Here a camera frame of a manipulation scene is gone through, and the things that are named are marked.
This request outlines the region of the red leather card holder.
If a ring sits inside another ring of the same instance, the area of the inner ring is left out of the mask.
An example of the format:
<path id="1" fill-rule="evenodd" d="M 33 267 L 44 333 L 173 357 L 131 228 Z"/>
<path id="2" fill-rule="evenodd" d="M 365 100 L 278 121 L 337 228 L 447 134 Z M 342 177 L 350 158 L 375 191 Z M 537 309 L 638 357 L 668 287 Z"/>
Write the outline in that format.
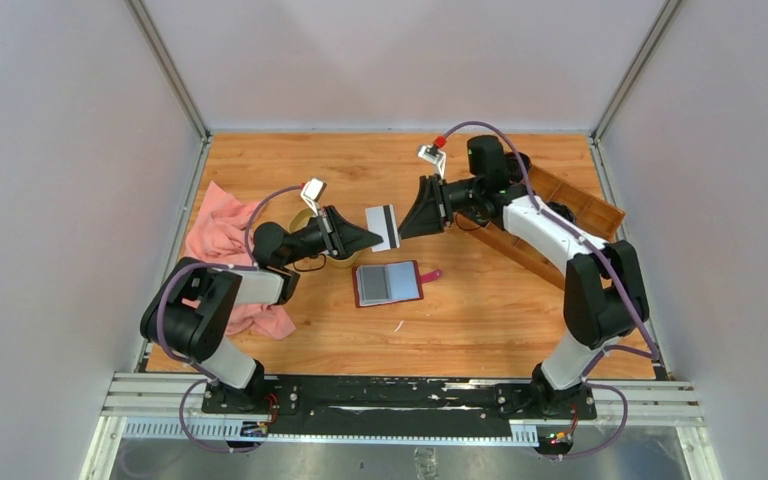
<path id="1" fill-rule="evenodd" d="M 376 305 L 361 305 L 357 279 L 357 270 L 361 266 L 355 267 L 352 270 L 354 298 L 357 308 L 370 308 L 422 300 L 424 298 L 423 286 L 439 280 L 443 276 L 443 271 L 440 269 L 421 273 L 416 261 L 379 264 L 378 266 L 385 266 L 387 268 L 390 300 Z"/>

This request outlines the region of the grey credit card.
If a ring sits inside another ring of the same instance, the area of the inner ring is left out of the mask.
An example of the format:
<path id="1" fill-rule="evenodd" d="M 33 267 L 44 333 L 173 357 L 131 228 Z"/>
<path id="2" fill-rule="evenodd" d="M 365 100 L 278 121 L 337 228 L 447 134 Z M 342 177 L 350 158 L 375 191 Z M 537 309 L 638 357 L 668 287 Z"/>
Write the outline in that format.
<path id="1" fill-rule="evenodd" d="M 361 266 L 357 270 L 361 305 L 376 305 L 390 300 L 387 268 L 385 266 Z"/>

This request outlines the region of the white magnetic stripe card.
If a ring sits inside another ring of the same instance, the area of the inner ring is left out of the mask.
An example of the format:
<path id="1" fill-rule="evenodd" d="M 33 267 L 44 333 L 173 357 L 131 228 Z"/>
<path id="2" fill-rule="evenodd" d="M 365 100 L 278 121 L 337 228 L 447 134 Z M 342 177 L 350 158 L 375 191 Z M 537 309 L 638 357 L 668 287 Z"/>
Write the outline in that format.
<path id="1" fill-rule="evenodd" d="M 370 248 L 372 252 L 383 252 L 400 247 L 401 238 L 392 204 L 366 208 L 365 218 L 367 229 L 381 237 L 381 240 Z"/>

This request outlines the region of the oval wooden tray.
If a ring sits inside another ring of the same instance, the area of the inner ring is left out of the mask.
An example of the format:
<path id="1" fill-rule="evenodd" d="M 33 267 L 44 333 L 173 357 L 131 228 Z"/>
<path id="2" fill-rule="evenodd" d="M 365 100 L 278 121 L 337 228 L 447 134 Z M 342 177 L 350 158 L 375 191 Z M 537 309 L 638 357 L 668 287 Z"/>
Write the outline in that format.
<path id="1" fill-rule="evenodd" d="M 314 220 L 314 213 L 310 208 L 305 207 L 292 218 L 288 230 L 291 233 L 300 231 L 307 227 L 311 220 Z M 326 238 L 332 241 L 330 235 L 327 235 Z M 348 269 L 356 264 L 361 255 L 359 251 L 353 253 L 342 252 L 338 249 L 338 244 L 333 241 L 327 243 L 326 246 L 327 248 L 322 251 L 322 254 L 326 257 L 325 263 L 327 266 L 334 268 Z"/>

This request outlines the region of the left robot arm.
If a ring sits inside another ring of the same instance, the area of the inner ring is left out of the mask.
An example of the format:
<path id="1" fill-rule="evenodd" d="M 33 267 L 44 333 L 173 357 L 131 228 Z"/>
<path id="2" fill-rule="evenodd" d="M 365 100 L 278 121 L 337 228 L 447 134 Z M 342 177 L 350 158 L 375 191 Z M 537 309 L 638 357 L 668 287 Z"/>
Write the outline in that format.
<path id="1" fill-rule="evenodd" d="M 382 240 L 333 206 L 320 209 L 294 232 L 265 222 L 254 231 L 250 266 L 179 260 L 143 313 L 140 333 L 203 374 L 214 399 L 243 413 L 256 412 L 274 398 L 266 391 L 262 363 L 225 335 L 233 309 L 283 305 L 300 278 L 291 264 L 320 254 L 342 259 Z"/>

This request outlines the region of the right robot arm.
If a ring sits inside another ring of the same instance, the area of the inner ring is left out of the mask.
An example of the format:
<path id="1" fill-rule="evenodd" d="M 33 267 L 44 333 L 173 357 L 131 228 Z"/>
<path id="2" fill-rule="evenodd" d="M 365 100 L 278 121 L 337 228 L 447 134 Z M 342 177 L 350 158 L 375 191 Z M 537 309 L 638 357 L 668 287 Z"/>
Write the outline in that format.
<path id="1" fill-rule="evenodd" d="M 533 373 L 531 405 L 556 417 L 584 387 L 596 364 L 622 349 L 622 338 L 644 331 L 648 299 L 635 248 L 600 238 L 561 216 L 533 189 L 529 165 L 506 139 L 493 135 L 467 142 L 470 176 L 444 177 L 446 139 L 421 145 L 417 155 L 433 174 L 419 180 L 417 197 L 398 227 L 402 239 L 438 234 L 459 214 L 479 219 L 536 249 L 564 280 L 566 332 Z"/>

